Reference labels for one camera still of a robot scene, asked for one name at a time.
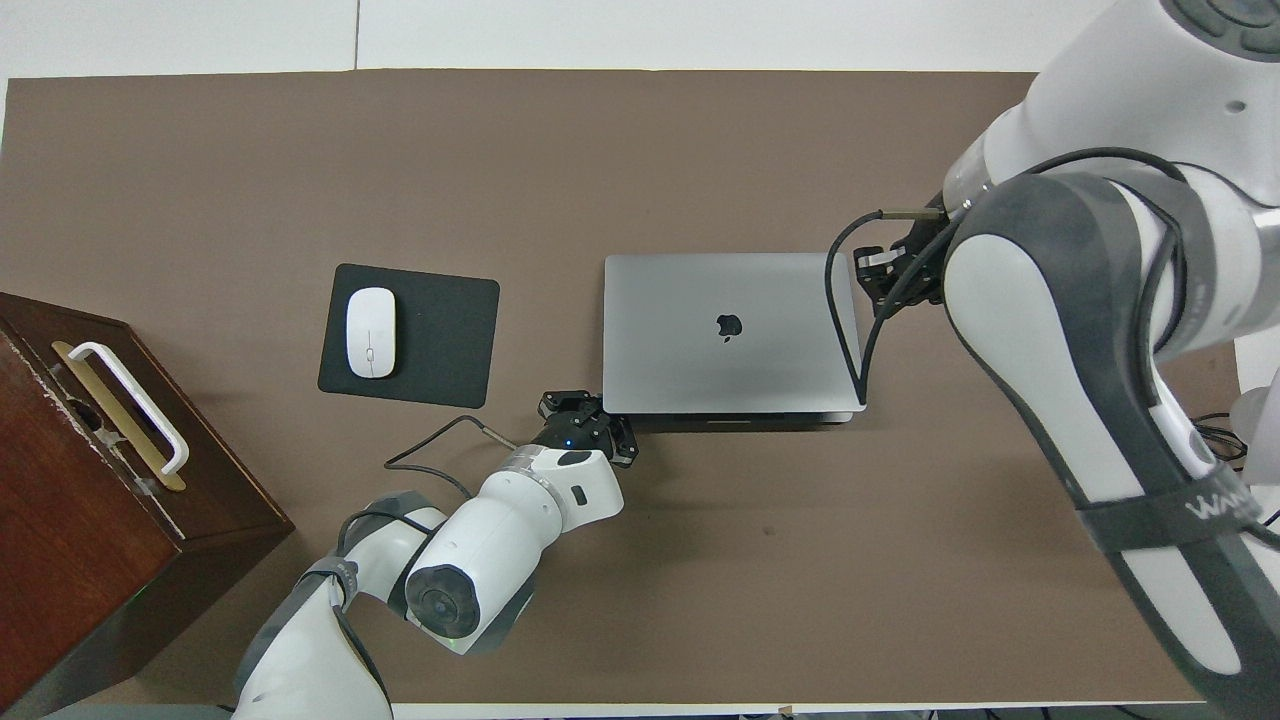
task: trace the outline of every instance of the laptop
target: laptop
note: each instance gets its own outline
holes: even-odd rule
[[[823,288],[826,254],[611,255],[604,410],[644,421],[844,423],[858,401]],[[832,290],[860,363],[849,261]]]

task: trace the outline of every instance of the brown tabletop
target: brown tabletop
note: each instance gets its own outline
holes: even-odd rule
[[[599,389],[607,255],[826,250],[863,211],[928,200],[1029,79],[13,81],[0,288],[132,323],[298,527],[100,697],[233,700],[248,639],[343,518],[402,488],[457,505],[425,475],[380,469],[453,409],[316,388],[339,263],[497,279],[489,402],[476,414],[527,438],[541,391]],[[905,229],[870,228],[850,246]],[[1181,363],[1188,410],[1234,398],[1230,347]],[[479,487],[504,451],[456,433],[424,461]],[[393,700],[1196,697],[938,307],[886,327],[870,409],[847,425],[640,445],[620,474],[626,510],[547,552],[538,594],[497,653],[454,657],[357,601],[353,624]]]

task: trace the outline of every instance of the brown wooden box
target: brown wooden box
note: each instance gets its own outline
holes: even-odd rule
[[[140,452],[169,443],[110,370],[86,360],[131,439],[54,348],[87,341],[186,439],[180,492]],[[0,712],[44,715],[131,676],[292,530],[127,324],[0,293]]]

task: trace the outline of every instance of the white handle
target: white handle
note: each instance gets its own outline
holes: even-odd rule
[[[129,395],[133,396],[133,400],[138,404],[138,407],[141,407],[142,411],[147,414],[147,418],[151,419],[151,423],[160,429],[160,434],[163,434],[164,438],[169,441],[169,445],[173,446],[173,457],[168,462],[165,462],[164,468],[161,468],[160,471],[164,473],[165,475],[177,473],[178,468],[186,465],[187,457],[191,456],[191,450],[187,447],[187,441],[182,439],[182,436],[178,434],[178,429],[174,428],[173,423],[169,421],[169,418],[165,418],[164,413],[161,413],[160,409],[156,407],[156,404],[151,401],[151,396],[147,395],[147,391],[142,389],[142,386],[138,384],[138,380],[133,379],[133,374],[129,373],[129,370],[124,366],[124,364],[120,363],[120,359],[116,357],[114,352],[111,352],[110,347],[100,342],[82,342],[77,345],[67,355],[72,360],[84,360],[86,357],[88,357],[91,352],[96,352],[97,356],[102,359],[102,363],[106,364],[106,368],[109,370],[111,370],[111,374],[115,375],[115,379],[120,380],[120,384],[124,386],[124,389],[129,391]]]

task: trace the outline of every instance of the black mouse pad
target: black mouse pad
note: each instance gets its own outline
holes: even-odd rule
[[[385,378],[362,378],[347,363],[347,301],[365,287],[396,296],[396,365]],[[495,281],[338,265],[316,384],[325,392],[481,407],[497,323]]]

